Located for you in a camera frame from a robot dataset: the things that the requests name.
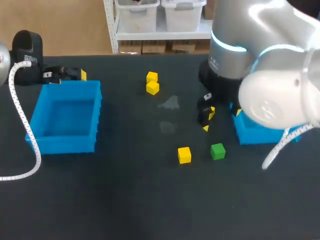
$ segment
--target cardboard box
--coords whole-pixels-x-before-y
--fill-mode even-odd
[[[121,41],[119,42],[119,54],[141,55],[142,41]]]
[[[166,51],[166,41],[164,40],[147,40],[143,41],[143,54],[164,54]]]
[[[195,45],[194,54],[209,54],[210,51],[210,40],[198,40]]]
[[[216,0],[206,0],[206,5],[204,6],[204,19],[214,19],[215,5]]]
[[[195,40],[175,40],[172,44],[172,50],[177,53],[188,53],[192,54],[196,48]]]
[[[116,19],[116,17],[117,17],[117,9],[116,9],[115,0],[113,0],[113,17],[114,17],[114,19]]]

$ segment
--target yellow cube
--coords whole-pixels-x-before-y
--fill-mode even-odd
[[[180,164],[191,163],[191,152],[189,147],[178,148],[178,158]]]
[[[159,92],[159,87],[159,83],[151,81],[146,85],[146,91],[152,95],[155,95],[157,92]]]
[[[157,83],[158,82],[158,73],[150,71],[146,76],[146,83],[150,83],[151,81]]]

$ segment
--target wooden block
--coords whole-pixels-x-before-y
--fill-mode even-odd
[[[146,40],[142,44],[143,54],[164,54],[166,51],[166,41],[164,40]]]
[[[159,92],[160,85],[155,81],[151,81],[146,85],[146,91],[151,95],[156,95]]]
[[[196,48],[195,40],[176,40],[172,44],[172,50],[192,54]]]
[[[210,40],[209,39],[203,39],[198,40],[195,45],[194,54],[209,54],[210,50]]]
[[[121,41],[119,43],[119,54],[141,55],[142,41]]]
[[[114,19],[116,19],[116,17],[117,17],[117,9],[116,9],[115,0],[113,0],[113,17],[114,17]]]
[[[206,0],[206,5],[204,6],[204,19],[214,19],[216,1],[217,0]]]
[[[178,158],[180,164],[191,163],[191,152],[189,147],[182,147],[178,149]]]
[[[175,54],[175,51],[172,50],[173,41],[166,41],[165,52],[164,54]]]
[[[158,82],[158,73],[156,72],[148,72],[146,75],[146,84],[150,83],[151,81]]]

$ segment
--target metal shelf frame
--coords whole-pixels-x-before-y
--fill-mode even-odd
[[[114,54],[119,53],[118,41],[123,40],[196,40],[211,38],[213,21],[203,18],[200,20],[197,31],[168,32],[165,12],[160,6],[157,10],[156,32],[128,33],[124,31],[119,11],[117,11],[116,18],[114,18],[113,0],[103,0],[103,3],[112,52]]]

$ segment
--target black table surface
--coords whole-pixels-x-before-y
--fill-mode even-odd
[[[0,182],[1,240],[207,240],[320,238],[320,132],[291,143],[267,171],[273,145],[240,146],[229,110],[206,133],[196,122],[205,55],[50,57],[101,81],[94,154],[44,155],[26,179]],[[160,91],[146,93],[148,71]],[[41,86],[17,87],[30,120]],[[163,103],[177,98],[178,107]],[[0,175],[35,156],[7,85],[0,88]],[[213,161],[212,144],[224,160]],[[192,163],[180,165],[177,148]]]

